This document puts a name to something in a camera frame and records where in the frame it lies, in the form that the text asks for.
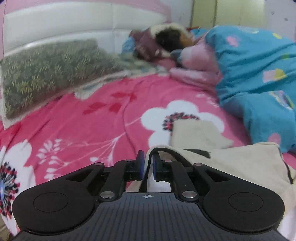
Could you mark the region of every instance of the white cabinet door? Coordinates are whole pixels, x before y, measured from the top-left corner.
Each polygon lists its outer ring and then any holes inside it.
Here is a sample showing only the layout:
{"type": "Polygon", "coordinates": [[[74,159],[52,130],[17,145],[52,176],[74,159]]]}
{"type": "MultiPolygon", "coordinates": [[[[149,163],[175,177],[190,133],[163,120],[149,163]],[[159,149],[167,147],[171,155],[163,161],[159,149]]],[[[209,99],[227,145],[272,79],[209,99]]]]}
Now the white cabinet door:
{"type": "Polygon", "coordinates": [[[266,0],[267,29],[296,41],[296,3],[266,0]]]}
{"type": "Polygon", "coordinates": [[[242,3],[246,0],[218,0],[217,25],[239,25],[242,3]]]}
{"type": "Polygon", "coordinates": [[[216,0],[195,0],[192,27],[212,28],[214,26],[216,0]]]}
{"type": "Polygon", "coordinates": [[[253,28],[265,28],[265,1],[244,0],[240,25],[253,28]]]}

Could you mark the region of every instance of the green patterned pillow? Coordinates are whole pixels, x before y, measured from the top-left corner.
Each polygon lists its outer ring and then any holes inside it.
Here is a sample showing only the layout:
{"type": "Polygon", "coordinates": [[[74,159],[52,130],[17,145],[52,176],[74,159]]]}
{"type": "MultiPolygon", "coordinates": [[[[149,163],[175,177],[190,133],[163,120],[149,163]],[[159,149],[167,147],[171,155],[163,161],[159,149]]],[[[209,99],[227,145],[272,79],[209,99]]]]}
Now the green patterned pillow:
{"type": "Polygon", "coordinates": [[[66,90],[123,71],[95,40],[37,46],[0,61],[5,117],[15,118],[66,90]]]}
{"type": "MultiPolygon", "coordinates": [[[[110,54],[118,63],[128,72],[127,77],[142,77],[151,74],[168,74],[166,68],[162,66],[154,66],[144,60],[138,59],[130,53],[110,54]]],[[[95,91],[102,86],[102,83],[94,83],[88,86],[83,86],[75,92],[75,96],[85,100],[89,98],[95,91]]]]}

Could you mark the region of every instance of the pink cloth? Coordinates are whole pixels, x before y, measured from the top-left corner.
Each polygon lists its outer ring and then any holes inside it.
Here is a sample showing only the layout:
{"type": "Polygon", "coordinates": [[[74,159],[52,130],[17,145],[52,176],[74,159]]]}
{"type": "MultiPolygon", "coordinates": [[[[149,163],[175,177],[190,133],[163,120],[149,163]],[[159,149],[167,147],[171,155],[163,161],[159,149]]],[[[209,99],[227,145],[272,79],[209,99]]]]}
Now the pink cloth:
{"type": "Polygon", "coordinates": [[[170,74],[174,79],[199,87],[215,94],[215,87],[222,79],[213,49],[202,37],[196,45],[181,52],[184,68],[172,68],[170,74]]]}

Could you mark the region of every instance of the cabinet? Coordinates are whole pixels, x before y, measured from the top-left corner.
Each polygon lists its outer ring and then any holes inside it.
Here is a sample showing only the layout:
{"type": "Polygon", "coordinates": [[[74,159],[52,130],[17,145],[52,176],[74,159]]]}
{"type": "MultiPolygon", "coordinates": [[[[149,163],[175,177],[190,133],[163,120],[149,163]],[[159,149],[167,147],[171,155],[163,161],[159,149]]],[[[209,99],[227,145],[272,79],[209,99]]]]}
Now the cabinet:
{"type": "Polygon", "coordinates": [[[264,0],[195,0],[192,26],[266,27],[264,0]]]}
{"type": "Polygon", "coordinates": [[[211,28],[214,26],[216,0],[195,0],[191,26],[211,28]]]}

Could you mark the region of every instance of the sleeping person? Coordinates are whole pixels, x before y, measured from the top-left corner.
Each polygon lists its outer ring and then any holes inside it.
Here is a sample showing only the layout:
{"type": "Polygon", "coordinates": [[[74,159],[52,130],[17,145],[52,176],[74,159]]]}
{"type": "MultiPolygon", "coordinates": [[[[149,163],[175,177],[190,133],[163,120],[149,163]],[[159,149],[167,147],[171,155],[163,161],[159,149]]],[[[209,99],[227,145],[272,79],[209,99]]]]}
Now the sleeping person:
{"type": "Polygon", "coordinates": [[[171,52],[181,68],[171,68],[174,79],[195,85],[202,90],[216,94],[215,87],[222,79],[214,50],[205,42],[204,35],[193,41],[194,46],[171,52]]]}
{"type": "Polygon", "coordinates": [[[170,58],[171,51],[194,44],[194,34],[184,26],[160,24],[144,31],[133,30],[123,44],[122,53],[133,53],[140,59],[171,69],[176,67],[176,62],[170,58]]]}

